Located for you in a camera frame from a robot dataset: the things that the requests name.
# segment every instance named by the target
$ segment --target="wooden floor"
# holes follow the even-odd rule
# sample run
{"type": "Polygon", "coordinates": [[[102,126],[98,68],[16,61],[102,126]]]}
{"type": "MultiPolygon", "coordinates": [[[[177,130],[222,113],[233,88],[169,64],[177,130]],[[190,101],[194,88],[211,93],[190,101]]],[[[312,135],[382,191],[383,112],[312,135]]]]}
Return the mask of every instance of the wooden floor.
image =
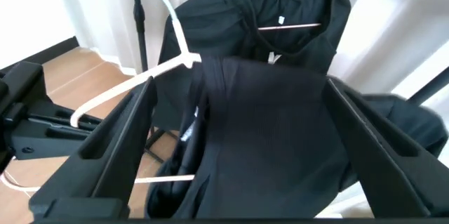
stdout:
{"type": "MultiPolygon", "coordinates": [[[[54,103],[71,109],[76,109],[91,98],[130,78],[123,75],[116,65],[104,62],[95,53],[81,48],[76,48],[47,62],[43,69],[48,96],[54,103]]],[[[89,114],[99,118],[106,117],[122,97],[123,95],[120,95],[102,104],[91,110],[89,114]]],[[[174,139],[163,136],[152,150],[163,159],[167,159],[174,146],[174,139]]],[[[40,186],[50,178],[64,160],[66,157],[13,160],[6,168],[6,175],[22,186],[40,186]]],[[[159,166],[159,163],[144,154],[140,162],[138,178],[153,176],[159,166]]],[[[148,184],[134,185],[128,203],[131,218],[143,217],[148,187],[148,184]]],[[[32,192],[18,192],[0,183],[0,223],[32,222],[32,214],[28,210],[28,200],[32,195],[32,192]]]]}

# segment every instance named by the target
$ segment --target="white baseboard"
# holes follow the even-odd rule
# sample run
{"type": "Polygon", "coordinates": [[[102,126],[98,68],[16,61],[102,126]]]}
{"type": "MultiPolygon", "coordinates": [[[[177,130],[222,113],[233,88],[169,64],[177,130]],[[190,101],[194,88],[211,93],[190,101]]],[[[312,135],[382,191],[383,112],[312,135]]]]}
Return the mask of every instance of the white baseboard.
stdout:
{"type": "Polygon", "coordinates": [[[121,73],[123,73],[123,74],[128,75],[128,76],[135,76],[137,74],[137,72],[135,71],[134,68],[122,67],[118,56],[103,55],[100,53],[98,48],[89,48],[89,50],[96,52],[97,55],[100,56],[100,58],[102,60],[104,60],[105,62],[111,62],[111,63],[114,63],[115,65],[119,66],[119,69],[120,69],[121,73]]]}

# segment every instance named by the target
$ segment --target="robotic claw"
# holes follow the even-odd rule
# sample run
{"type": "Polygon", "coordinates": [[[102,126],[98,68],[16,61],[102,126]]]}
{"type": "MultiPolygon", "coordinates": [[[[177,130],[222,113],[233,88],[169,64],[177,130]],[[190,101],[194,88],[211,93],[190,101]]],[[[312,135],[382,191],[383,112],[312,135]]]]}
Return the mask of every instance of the robotic claw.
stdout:
{"type": "MultiPolygon", "coordinates": [[[[345,136],[342,141],[348,157],[378,219],[264,222],[447,223],[449,170],[377,116],[357,93],[329,81],[323,97],[334,107],[331,116],[339,118],[334,119],[335,125],[345,136]],[[354,126],[348,129],[339,121],[350,121],[354,126]]],[[[53,104],[46,95],[42,67],[18,63],[0,80],[1,171],[13,156],[34,159],[69,155],[29,201],[37,223],[145,221],[128,219],[127,203],[156,104],[156,87],[150,78],[133,89],[106,119],[86,115],[75,129],[69,125],[73,111],[53,104]]]]}

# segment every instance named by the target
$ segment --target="black pole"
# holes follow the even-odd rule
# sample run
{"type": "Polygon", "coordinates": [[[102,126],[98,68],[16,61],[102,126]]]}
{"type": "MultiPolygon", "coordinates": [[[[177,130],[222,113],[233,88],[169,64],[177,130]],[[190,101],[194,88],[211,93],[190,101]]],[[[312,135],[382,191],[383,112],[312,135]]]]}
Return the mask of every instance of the black pole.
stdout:
{"type": "Polygon", "coordinates": [[[142,61],[142,71],[147,71],[148,62],[147,62],[147,46],[145,43],[145,12],[143,10],[141,0],[134,0],[134,20],[139,37],[139,49],[140,49],[140,60],[142,61]]]}
{"type": "Polygon", "coordinates": [[[428,100],[435,93],[440,91],[444,86],[449,84],[449,67],[442,71],[438,76],[432,79],[424,87],[422,87],[417,93],[415,93],[410,99],[410,102],[421,105],[424,101],[428,100]]]}

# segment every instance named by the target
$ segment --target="white tag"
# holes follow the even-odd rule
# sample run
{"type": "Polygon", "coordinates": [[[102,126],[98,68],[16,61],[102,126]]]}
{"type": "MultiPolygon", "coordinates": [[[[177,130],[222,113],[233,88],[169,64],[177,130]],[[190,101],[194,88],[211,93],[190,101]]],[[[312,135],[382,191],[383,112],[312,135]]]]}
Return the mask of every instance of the white tag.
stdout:
{"type": "Polygon", "coordinates": [[[270,52],[268,55],[268,63],[274,64],[282,55],[274,55],[274,52],[270,52]]]}
{"type": "Polygon", "coordinates": [[[279,16],[279,20],[278,20],[278,22],[279,22],[279,24],[283,24],[283,21],[285,20],[286,18],[284,17],[284,16],[279,16]]]}
{"type": "MultiPolygon", "coordinates": [[[[195,110],[195,118],[197,116],[198,116],[198,107],[196,107],[196,110],[195,110]]],[[[189,128],[181,136],[181,141],[187,141],[190,139],[190,136],[192,135],[192,133],[194,131],[194,126],[195,126],[195,120],[190,124],[189,128]]]]}

